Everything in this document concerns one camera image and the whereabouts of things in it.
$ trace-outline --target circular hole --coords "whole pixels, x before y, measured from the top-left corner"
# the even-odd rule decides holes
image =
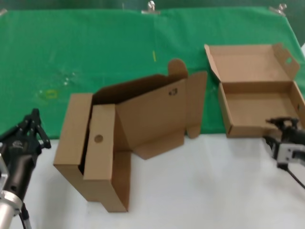
[[[100,143],[103,141],[103,136],[102,135],[96,135],[95,138],[94,138],[94,141],[96,143]]]

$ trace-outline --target open cardboard box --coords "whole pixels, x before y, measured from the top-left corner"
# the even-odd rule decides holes
[[[275,45],[205,45],[219,79],[219,103],[229,137],[278,134],[266,119],[297,117],[305,126],[305,103],[294,81],[300,65]]]
[[[127,211],[131,152],[148,159],[200,134],[206,72],[189,77],[175,59],[168,73],[71,95],[54,166],[87,201]]]

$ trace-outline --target hole in cardboard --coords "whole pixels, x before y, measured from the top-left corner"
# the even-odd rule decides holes
[[[103,136],[102,136],[102,135],[96,135],[96,136],[94,137],[94,141],[95,141],[96,143],[101,143],[101,142],[103,141]]]
[[[291,58],[291,57],[289,57],[289,58],[285,61],[286,64],[290,64],[291,62],[292,62],[292,58]]]

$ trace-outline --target yellow stain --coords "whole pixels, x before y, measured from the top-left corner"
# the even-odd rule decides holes
[[[153,60],[154,60],[155,62],[157,62],[157,58],[156,58],[156,53],[155,53],[155,51],[153,51],[152,57],[153,57]]]
[[[46,91],[46,98],[47,99],[56,99],[57,98],[57,91],[53,89],[49,89]]]

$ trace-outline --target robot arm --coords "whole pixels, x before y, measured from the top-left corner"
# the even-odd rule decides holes
[[[30,229],[29,216],[23,203],[32,172],[42,149],[51,148],[41,127],[38,109],[0,136],[0,229],[8,229],[14,216],[20,215]]]
[[[305,166],[305,131],[298,129],[296,118],[276,118],[267,120],[281,132],[281,141],[270,136],[264,136],[271,148],[271,157],[277,161],[277,167],[287,170],[289,163],[299,163]]]

